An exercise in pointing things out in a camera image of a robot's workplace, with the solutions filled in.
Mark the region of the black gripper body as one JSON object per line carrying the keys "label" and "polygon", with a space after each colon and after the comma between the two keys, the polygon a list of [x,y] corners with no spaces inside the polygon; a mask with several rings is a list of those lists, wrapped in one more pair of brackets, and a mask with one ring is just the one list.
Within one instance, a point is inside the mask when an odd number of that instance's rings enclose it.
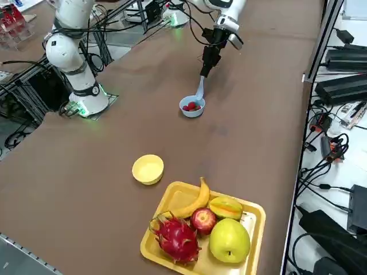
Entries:
{"label": "black gripper body", "polygon": [[210,46],[217,47],[218,49],[223,49],[226,46],[227,40],[231,33],[226,29],[220,29],[217,27],[214,27],[210,31],[211,31],[209,39]]}

